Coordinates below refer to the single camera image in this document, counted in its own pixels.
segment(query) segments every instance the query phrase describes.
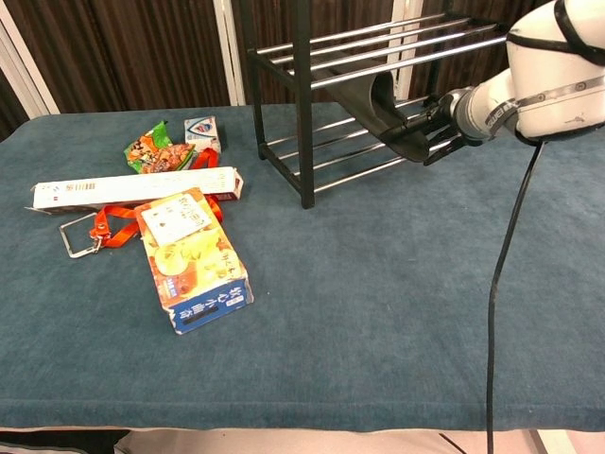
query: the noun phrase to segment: long white box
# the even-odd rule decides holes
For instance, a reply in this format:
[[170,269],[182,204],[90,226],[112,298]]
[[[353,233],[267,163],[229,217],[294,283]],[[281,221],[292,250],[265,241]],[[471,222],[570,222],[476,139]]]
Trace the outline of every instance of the long white box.
[[239,199],[244,180],[234,167],[89,178],[38,183],[33,209],[46,213],[99,209],[107,204],[135,205],[198,187],[219,201]]

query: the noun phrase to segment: orange snack box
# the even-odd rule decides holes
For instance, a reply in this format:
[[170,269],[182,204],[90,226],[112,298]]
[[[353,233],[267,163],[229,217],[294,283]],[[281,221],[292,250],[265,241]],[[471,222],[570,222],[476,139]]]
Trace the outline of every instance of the orange snack box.
[[252,303],[248,272],[198,188],[135,212],[160,303],[177,334]]

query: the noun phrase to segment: metal clip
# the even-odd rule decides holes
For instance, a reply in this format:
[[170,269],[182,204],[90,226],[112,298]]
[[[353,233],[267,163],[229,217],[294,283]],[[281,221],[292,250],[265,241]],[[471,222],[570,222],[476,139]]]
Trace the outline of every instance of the metal clip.
[[101,248],[103,247],[102,238],[93,238],[93,242],[94,242],[93,246],[91,246],[90,248],[83,249],[82,251],[77,251],[74,253],[72,251],[71,244],[69,244],[69,239],[67,238],[67,232],[66,232],[67,227],[69,227],[70,225],[74,225],[79,222],[82,222],[85,219],[92,218],[94,216],[96,216],[96,213],[91,213],[82,218],[78,218],[78,219],[72,220],[71,222],[67,222],[66,224],[63,224],[62,226],[59,227],[60,235],[63,238],[63,243],[65,244],[65,249],[67,250],[67,253],[69,254],[70,257],[80,258],[80,257],[83,257],[84,255],[88,255],[89,253],[98,253],[101,250]]

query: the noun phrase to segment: floor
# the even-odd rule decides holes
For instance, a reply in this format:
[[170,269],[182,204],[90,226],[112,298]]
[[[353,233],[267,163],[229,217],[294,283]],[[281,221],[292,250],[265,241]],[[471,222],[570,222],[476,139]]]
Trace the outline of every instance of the floor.
[[[484,454],[483,432],[445,431],[468,454]],[[351,433],[318,430],[59,430],[0,432],[2,442],[76,447],[88,454],[112,454],[118,443],[129,454],[457,454],[435,430]],[[495,452],[515,454],[595,454],[605,452],[605,432],[514,430],[495,434]]]

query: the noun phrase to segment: red lanyard strap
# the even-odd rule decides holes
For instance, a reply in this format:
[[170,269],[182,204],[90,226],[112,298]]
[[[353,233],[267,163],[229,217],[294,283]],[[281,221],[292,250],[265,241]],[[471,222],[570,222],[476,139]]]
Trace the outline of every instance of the red lanyard strap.
[[191,170],[203,167],[218,167],[218,153],[214,148],[206,148],[198,155],[193,164],[189,166]]
[[223,221],[223,212],[220,211],[220,206],[218,206],[216,197],[215,196],[206,196],[206,201],[210,205],[210,208],[212,209],[212,212],[215,214],[218,222],[222,222]]
[[108,216],[135,219],[134,210],[118,205],[104,206],[96,214],[95,227],[90,232],[94,241],[100,241],[100,248],[121,248],[129,239],[139,233],[139,224],[134,220],[112,236]]

